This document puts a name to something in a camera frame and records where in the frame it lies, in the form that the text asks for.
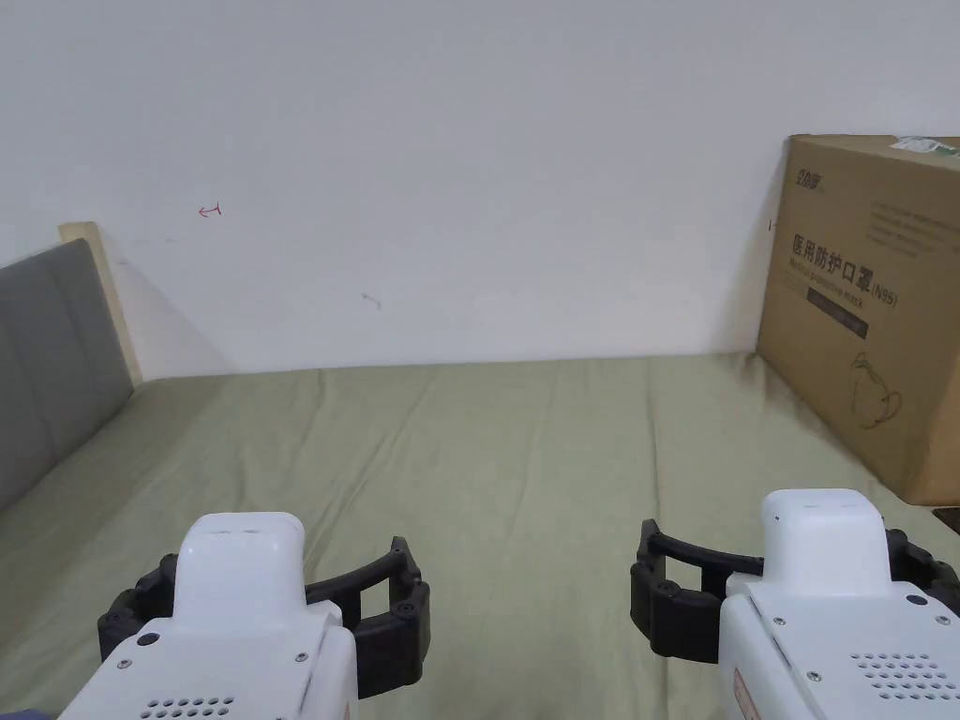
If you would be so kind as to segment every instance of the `red label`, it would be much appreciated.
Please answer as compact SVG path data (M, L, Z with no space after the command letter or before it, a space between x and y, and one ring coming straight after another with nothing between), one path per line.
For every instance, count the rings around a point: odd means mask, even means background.
M760 720L760 713L756 711L754 699L750 697L750 690L747 689L747 684L743 682L740 671L735 668L733 670L733 697L740 705L740 712L743 713L746 720Z

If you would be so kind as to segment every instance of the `pen mark on wall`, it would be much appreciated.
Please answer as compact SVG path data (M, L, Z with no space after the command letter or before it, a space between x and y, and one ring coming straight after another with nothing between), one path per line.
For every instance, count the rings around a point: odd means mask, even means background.
M220 211L220 201L219 201L219 200L217 201L217 206L216 206L216 207L211 207L209 210L206 209L205 207L201 207L201 208L200 208L200 216L201 216L202 218L207 217L207 214L206 214L206 213L208 213L208 212L216 212L218 215L223 215L224 213L222 213L222 212Z
M376 309L377 309L377 310L382 310L382 309L383 309L383 305L380 304L380 300L378 300L377 298L374 298L373 296L367 295L367 293L363 293L360 297L363 298L364 300L369 300L369 301L372 302L374 305L376 305Z

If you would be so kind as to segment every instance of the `green bed sheet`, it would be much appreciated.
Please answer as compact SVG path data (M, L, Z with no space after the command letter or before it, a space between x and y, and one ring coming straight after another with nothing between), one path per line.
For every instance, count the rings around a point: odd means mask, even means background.
M720 720L715 667L654 657L630 622L640 522L757 554L760 501L797 487L860 490L960 567L960 538L753 355L153 382L0 516L0 711L63 709L97 616L198 516L281 510L308 581L403 535L432 587L422 681L364 717Z

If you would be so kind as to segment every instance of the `red mark on wall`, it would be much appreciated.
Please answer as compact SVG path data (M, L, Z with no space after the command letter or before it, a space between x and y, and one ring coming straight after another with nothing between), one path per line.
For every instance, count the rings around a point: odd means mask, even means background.
M222 213L222 212L220 211L220 201L217 201L217 206L216 206L216 207L211 207L209 210L207 210L205 207L201 207L201 208L200 208L200 216L201 216L202 218L207 217L207 214L206 214L206 213L208 213L208 212L216 212L218 215L223 215L224 213Z

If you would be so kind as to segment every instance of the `white wall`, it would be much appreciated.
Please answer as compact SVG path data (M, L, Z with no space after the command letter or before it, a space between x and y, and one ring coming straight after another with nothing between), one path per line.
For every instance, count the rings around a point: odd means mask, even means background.
M958 27L900 0L0 2L0 261L98 222L147 377L751 348L782 140L958 133Z

